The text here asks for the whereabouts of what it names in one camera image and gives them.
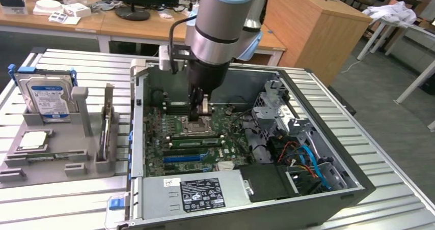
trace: slatted metal surface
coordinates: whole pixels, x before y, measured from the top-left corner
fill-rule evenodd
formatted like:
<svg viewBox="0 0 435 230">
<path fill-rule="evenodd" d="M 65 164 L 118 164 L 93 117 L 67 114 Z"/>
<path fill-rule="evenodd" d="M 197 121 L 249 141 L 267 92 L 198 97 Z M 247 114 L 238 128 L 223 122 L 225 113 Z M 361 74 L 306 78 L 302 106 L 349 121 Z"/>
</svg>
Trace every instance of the slatted metal surface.
<svg viewBox="0 0 435 230">
<path fill-rule="evenodd" d="M 106 200 L 126 191 L 129 121 L 130 121 L 130 62 L 138 56 L 50 49 L 34 61 L 45 69 L 70 69 L 79 74 L 79 84 L 90 87 L 89 109 L 103 105 L 103 87 L 115 85 L 115 109 L 122 113 L 118 138 L 117 173 L 119 176 L 77 182 L 0 189 L 0 229 L 105 229 Z M 397 167 L 383 150 L 367 136 L 315 77 L 303 70 L 287 71 L 311 105 L 338 136 L 349 153 L 377 186 L 377 191 L 358 206 L 342 210 L 327 223 L 313 229 L 435 229 L 434 205 Z M 18 127 L 23 122 L 25 102 L 11 88 L 2 93 L 0 161 Z M 295 100 L 295 110 L 303 111 Z M 123 215 L 111 216 L 114 221 Z"/>
</svg>

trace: monitor stand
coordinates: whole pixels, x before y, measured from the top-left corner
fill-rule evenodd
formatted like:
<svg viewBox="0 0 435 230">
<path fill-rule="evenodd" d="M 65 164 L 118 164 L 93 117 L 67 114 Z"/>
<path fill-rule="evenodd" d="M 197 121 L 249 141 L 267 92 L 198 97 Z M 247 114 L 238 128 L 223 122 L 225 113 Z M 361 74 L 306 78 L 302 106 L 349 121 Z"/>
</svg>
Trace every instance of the monitor stand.
<svg viewBox="0 0 435 230">
<path fill-rule="evenodd" d="M 119 7 L 115 9 L 115 14 L 126 20 L 142 21 L 149 20 L 150 13 L 146 9 L 135 9 L 135 4 L 131 7 Z"/>
</svg>

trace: hard drive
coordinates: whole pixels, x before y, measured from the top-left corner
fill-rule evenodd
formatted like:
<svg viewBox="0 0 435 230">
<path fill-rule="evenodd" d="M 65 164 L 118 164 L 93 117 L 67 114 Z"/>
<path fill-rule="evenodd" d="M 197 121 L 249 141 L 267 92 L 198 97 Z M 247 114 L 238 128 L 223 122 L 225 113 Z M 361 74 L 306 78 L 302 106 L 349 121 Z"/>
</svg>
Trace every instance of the hard drive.
<svg viewBox="0 0 435 230">
<path fill-rule="evenodd" d="M 70 122 L 70 114 L 79 112 L 71 97 L 77 84 L 75 70 L 53 71 L 21 67 L 14 72 L 14 77 L 29 112 L 42 114 L 47 123 Z"/>
</svg>

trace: green circuit board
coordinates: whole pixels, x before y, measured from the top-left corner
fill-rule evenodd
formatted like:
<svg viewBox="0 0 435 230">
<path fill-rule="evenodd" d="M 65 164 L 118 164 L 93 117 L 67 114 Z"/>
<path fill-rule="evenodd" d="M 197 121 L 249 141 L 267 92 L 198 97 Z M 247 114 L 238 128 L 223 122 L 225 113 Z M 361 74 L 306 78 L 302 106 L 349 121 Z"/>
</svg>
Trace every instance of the green circuit board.
<svg viewBox="0 0 435 230">
<path fill-rule="evenodd" d="M 233 161 L 235 166 L 247 164 L 250 155 L 241 149 L 241 146 L 249 148 L 245 134 L 230 131 L 229 127 L 238 114 L 238 112 L 229 114 L 226 105 L 215 106 L 213 116 L 207 117 L 210 129 L 203 129 L 207 132 L 195 133 L 198 126 L 189 124 L 186 116 L 171 116 L 162 108 L 150 107 L 145 118 L 146 176 L 217 171 L 217 164 L 221 161 Z M 186 159 L 198 156 L 199 161 L 165 162 L 169 157 Z"/>
</svg>

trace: white cloth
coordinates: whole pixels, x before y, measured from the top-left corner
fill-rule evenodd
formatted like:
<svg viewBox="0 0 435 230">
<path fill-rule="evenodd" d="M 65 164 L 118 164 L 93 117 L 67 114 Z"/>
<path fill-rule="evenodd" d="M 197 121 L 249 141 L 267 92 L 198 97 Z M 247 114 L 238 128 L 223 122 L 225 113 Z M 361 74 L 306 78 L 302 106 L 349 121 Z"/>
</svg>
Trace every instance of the white cloth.
<svg viewBox="0 0 435 230">
<path fill-rule="evenodd" d="M 382 19 L 401 27 L 412 26 L 417 20 L 414 11 L 406 7 L 404 1 L 394 5 L 367 7 L 363 13 L 374 19 L 373 23 Z"/>
</svg>

